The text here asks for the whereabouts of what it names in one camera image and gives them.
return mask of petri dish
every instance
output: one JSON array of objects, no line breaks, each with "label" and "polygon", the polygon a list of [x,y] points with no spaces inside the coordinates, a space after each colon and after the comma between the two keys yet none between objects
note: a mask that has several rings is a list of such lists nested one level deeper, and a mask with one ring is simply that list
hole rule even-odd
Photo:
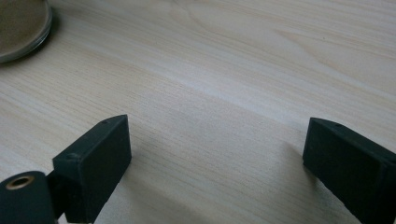
[{"label": "petri dish", "polygon": [[37,48],[50,32],[51,21],[47,0],[0,0],[0,63]]}]

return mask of light wood surface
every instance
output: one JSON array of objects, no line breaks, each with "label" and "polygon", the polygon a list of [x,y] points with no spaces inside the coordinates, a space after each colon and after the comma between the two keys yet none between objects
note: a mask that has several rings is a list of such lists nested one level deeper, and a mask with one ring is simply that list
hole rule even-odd
[{"label": "light wood surface", "polygon": [[395,1],[49,2],[45,45],[0,65],[1,179],[128,114],[96,223],[359,223],[304,140],[319,117],[396,152]]}]

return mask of beige circular dish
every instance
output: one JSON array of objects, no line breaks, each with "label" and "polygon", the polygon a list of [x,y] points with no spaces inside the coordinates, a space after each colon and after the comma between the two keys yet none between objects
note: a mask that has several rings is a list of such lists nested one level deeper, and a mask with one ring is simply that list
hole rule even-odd
[{"label": "beige circular dish", "polygon": [[51,21],[47,0],[0,0],[0,63],[39,46],[50,32]]}]

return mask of round container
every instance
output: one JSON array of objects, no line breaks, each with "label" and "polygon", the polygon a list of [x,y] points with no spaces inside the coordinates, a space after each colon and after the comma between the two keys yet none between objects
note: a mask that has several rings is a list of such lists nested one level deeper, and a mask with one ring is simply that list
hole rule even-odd
[{"label": "round container", "polygon": [[0,0],[0,63],[39,46],[50,32],[51,21],[47,0]]}]

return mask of wood grain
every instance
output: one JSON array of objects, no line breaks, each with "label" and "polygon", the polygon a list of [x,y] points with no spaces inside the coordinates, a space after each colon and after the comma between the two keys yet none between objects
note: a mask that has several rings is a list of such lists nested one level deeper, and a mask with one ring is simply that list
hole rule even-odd
[{"label": "wood grain", "polygon": [[128,114],[132,164],[96,223],[359,223],[304,140],[319,117],[396,152],[394,1],[49,2],[49,40],[0,65],[1,179]]}]

